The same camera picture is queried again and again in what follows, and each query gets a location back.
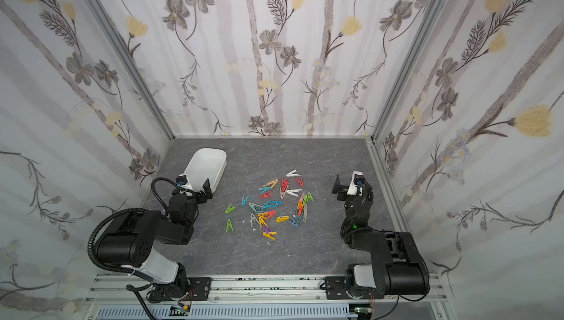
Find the white plastic storage box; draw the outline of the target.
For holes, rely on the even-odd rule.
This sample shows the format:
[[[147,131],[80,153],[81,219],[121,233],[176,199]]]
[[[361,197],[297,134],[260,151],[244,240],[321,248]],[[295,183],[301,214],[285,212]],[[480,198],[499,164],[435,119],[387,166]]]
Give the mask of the white plastic storage box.
[[[211,191],[215,192],[227,165],[225,151],[215,148],[201,148],[189,161],[183,174],[188,180],[188,187],[199,191],[209,180]]]

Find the tan clothespin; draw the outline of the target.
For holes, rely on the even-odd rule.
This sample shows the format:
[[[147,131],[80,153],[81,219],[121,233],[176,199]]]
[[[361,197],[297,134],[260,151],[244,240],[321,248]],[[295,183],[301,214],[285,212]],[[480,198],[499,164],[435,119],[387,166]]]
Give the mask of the tan clothespin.
[[[264,187],[269,187],[272,189],[278,183],[278,179],[272,180],[264,185]]]

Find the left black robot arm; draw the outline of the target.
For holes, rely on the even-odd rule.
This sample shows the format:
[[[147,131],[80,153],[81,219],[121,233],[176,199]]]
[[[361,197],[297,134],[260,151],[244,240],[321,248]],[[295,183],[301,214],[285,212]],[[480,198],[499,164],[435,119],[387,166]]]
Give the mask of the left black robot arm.
[[[209,180],[201,190],[188,185],[185,175],[166,180],[172,196],[162,210],[125,208],[102,220],[88,239],[87,252],[102,270],[130,274],[146,281],[145,286],[128,285],[141,305],[176,301],[206,301],[211,278],[187,276],[185,267],[154,249],[163,245],[189,244],[199,215],[198,207],[213,197]]]

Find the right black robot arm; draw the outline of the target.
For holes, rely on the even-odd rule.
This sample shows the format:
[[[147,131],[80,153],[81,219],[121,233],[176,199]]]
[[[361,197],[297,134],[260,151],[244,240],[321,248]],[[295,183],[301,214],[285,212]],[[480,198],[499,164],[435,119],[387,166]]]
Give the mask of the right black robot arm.
[[[320,288],[328,299],[383,299],[430,292],[430,272],[411,233],[377,230],[369,226],[374,202],[372,186],[355,171],[349,184],[336,177],[332,193],[345,207],[341,240],[352,250],[368,252],[368,264],[350,264],[343,277],[327,276]]]

